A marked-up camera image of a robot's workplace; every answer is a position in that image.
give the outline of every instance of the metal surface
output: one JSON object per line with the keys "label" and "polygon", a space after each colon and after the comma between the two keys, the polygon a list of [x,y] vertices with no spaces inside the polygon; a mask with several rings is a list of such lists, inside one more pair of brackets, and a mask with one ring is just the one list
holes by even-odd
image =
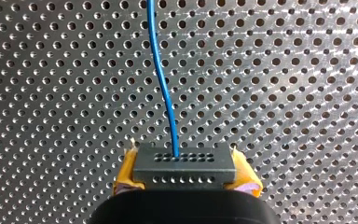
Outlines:
{"label": "metal surface", "polygon": [[[82,223],[168,146],[145,1],[0,1],[0,223]],[[284,223],[358,222],[358,1],[158,3],[182,147],[229,143]]]}
{"label": "metal surface", "polygon": [[165,147],[141,144],[133,179],[147,189],[222,189],[235,180],[235,166],[228,145],[216,148],[180,148],[173,157]]}

